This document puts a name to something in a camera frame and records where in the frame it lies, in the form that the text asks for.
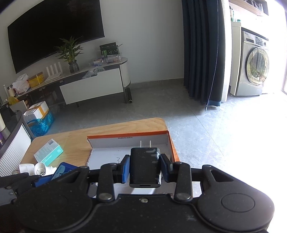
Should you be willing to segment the blue plastic bag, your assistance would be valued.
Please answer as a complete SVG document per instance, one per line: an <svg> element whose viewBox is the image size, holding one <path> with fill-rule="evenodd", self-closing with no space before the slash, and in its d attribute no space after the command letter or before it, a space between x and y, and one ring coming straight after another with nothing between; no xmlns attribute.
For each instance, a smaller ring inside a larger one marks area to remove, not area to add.
<svg viewBox="0 0 287 233"><path fill-rule="evenodd" d="M48 111L42 119L34 119L28 122L27 125L35 137L44 136L53 124L54 119L51 111Z"/></svg>

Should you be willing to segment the black charger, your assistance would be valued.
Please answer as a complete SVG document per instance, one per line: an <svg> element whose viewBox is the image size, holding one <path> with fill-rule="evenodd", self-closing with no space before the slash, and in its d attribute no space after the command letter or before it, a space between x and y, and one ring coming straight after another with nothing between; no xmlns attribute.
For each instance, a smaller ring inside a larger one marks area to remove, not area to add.
<svg viewBox="0 0 287 233"><path fill-rule="evenodd" d="M160 149L132 148L129 164L129 186L132 188L158 188L161 186Z"/></svg>

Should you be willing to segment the white green plug-in vaporizer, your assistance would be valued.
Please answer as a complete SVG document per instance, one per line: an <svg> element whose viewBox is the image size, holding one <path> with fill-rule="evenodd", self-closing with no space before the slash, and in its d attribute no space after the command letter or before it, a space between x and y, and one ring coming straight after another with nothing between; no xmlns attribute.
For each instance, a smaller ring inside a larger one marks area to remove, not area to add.
<svg viewBox="0 0 287 233"><path fill-rule="evenodd" d="M40 176L49 176L53 175L54 172L56 172L57 168L50 166L47 167L45 166L44 163L37 163L34 167L34 173L35 175L40 175Z"/></svg>

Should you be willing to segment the round dark side table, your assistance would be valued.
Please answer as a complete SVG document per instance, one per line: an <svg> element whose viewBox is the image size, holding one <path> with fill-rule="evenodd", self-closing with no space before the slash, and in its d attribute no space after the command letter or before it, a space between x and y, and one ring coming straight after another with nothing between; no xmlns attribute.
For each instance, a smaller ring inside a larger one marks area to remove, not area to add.
<svg viewBox="0 0 287 233"><path fill-rule="evenodd" d="M35 139L21 111L8 120L1 117L1 176L12 175L17 170L26 151Z"/></svg>

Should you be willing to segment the orange white box lid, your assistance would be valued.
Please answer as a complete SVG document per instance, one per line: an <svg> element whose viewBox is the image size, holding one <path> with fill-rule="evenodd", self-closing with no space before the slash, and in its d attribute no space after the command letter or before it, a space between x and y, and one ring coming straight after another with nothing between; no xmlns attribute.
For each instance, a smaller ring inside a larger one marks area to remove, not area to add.
<svg viewBox="0 0 287 233"><path fill-rule="evenodd" d="M175 184L165 182L160 172L161 154L171 162L179 161L168 131L94 135L87 139L92 148L87 163L91 170L123 163L115 175L115 196L174 193Z"/></svg>

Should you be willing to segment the white TV cabinet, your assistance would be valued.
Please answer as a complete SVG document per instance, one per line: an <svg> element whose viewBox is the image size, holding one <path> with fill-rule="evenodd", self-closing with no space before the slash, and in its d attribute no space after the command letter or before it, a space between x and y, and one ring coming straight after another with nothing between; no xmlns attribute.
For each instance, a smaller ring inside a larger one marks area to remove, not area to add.
<svg viewBox="0 0 287 233"><path fill-rule="evenodd" d="M53 91L57 91L58 89L61 91L65 104L78 104L88 99L119 93L124 94L124 102L127 103L128 96L130 96L128 86L131 84L128 74L128 59L121 57L117 62L109 64L104 62L101 67L104 69L103 71L85 79L83 76L91 70L90 67L86 67L73 74L60 75L18 95L17 99L22 100L27 98L29 104L32 104L33 92L43 91L50 87Z"/></svg>

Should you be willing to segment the blue tin box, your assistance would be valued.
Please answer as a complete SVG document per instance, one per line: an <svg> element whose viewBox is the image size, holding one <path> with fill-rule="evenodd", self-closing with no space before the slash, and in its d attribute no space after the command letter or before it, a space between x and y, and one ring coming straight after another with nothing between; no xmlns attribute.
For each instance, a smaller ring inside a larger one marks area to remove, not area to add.
<svg viewBox="0 0 287 233"><path fill-rule="evenodd" d="M58 168L56 169L56 171L54 172L54 174L51 177L51 180L57 179L60 176L69 173L70 171L77 169L77 166L65 163L65 162L61 162L58 166Z"/></svg>

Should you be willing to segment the washing machine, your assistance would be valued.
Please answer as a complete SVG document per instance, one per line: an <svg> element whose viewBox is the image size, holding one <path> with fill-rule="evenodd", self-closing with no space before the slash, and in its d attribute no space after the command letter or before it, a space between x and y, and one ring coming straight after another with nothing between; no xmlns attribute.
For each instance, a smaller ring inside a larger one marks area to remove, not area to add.
<svg viewBox="0 0 287 233"><path fill-rule="evenodd" d="M232 22L232 66L230 94L258 96L263 93L269 74L269 40Z"/></svg>

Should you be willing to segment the dark blue curtain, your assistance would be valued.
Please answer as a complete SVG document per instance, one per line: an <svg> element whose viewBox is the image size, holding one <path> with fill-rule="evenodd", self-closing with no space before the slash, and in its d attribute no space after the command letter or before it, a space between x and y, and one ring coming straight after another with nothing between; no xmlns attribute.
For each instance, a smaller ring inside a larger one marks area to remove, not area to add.
<svg viewBox="0 0 287 233"><path fill-rule="evenodd" d="M225 23L222 1L182 1L184 77L189 96L219 107L225 73Z"/></svg>

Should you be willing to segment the yellow box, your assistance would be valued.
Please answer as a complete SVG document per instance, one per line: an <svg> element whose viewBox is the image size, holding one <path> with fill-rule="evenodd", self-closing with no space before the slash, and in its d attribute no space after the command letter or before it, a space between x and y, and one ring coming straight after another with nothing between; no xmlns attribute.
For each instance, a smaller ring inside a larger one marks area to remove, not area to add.
<svg viewBox="0 0 287 233"><path fill-rule="evenodd" d="M40 85L45 81L45 76L43 72L33 75L32 77L28 78L28 83L30 88Z"/></svg>

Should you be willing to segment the black green display box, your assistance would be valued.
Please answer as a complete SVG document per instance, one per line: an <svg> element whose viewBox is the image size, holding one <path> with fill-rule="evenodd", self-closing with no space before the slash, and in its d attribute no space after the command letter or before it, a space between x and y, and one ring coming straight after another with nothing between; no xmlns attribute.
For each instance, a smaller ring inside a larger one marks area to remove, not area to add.
<svg viewBox="0 0 287 233"><path fill-rule="evenodd" d="M100 45L100 51L102 57L108 57L110 55L118 55L118 46L116 42Z"/></svg>

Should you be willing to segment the white plastic bag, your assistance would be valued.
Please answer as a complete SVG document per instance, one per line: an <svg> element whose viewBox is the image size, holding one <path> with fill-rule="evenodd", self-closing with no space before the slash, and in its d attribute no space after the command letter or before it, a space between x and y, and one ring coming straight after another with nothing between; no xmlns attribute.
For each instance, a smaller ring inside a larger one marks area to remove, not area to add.
<svg viewBox="0 0 287 233"><path fill-rule="evenodd" d="M26 92L29 88L28 82L29 76L25 73L17 78L15 82L12 83L13 89L17 94Z"/></svg>

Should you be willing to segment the black television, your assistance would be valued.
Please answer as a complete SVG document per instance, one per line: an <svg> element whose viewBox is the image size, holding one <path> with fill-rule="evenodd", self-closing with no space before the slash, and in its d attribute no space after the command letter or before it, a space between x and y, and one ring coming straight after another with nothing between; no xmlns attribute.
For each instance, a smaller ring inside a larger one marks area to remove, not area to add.
<svg viewBox="0 0 287 233"><path fill-rule="evenodd" d="M100 2L48 0L35 5L8 27L16 73L57 52L63 39L79 43L104 37Z"/></svg>

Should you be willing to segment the potted plant in vase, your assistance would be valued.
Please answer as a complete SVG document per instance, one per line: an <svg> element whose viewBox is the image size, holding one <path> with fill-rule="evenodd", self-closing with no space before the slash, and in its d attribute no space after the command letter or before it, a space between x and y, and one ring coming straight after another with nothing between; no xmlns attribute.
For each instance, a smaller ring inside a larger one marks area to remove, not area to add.
<svg viewBox="0 0 287 233"><path fill-rule="evenodd" d="M57 47L57 57L60 60L64 60L69 64L70 73L75 73L79 71L79 65L77 63L76 57L83 54L83 48L78 42L78 38L70 37L70 39L60 39L63 44Z"/></svg>

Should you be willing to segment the white router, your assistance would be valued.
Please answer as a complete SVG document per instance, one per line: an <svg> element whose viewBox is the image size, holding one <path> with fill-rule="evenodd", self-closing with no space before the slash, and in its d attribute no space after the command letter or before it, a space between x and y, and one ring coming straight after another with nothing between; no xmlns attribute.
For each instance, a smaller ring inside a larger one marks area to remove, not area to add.
<svg viewBox="0 0 287 233"><path fill-rule="evenodd" d="M62 70L62 66L60 62L47 66L46 71L48 73L48 77L46 78L45 82L58 78L63 74L63 70Z"/></svg>

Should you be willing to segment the cardboard box on floor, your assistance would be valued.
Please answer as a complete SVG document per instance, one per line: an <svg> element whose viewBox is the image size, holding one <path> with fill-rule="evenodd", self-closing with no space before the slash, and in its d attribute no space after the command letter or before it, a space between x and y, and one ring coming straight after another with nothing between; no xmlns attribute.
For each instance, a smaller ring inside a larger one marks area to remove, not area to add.
<svg viewBox="0 0 287 233"><path fill-rule="evenodd" d="M46 101L33 104L24 114L24 120L29 123L36 119L43 119L48 114L49 108Z"/></svg>

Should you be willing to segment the teal carton box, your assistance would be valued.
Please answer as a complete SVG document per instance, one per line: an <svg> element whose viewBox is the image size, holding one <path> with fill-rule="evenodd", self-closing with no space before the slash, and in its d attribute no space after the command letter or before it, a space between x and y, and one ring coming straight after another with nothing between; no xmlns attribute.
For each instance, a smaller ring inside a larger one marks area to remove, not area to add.
<svg viewBox="0 0 287 233"><path fill-rule="evenodd" d="M41 149L39 149L34 157L38 163L49 166L59 155L63 153L63 149L54 139L50 139Z"/></svg>

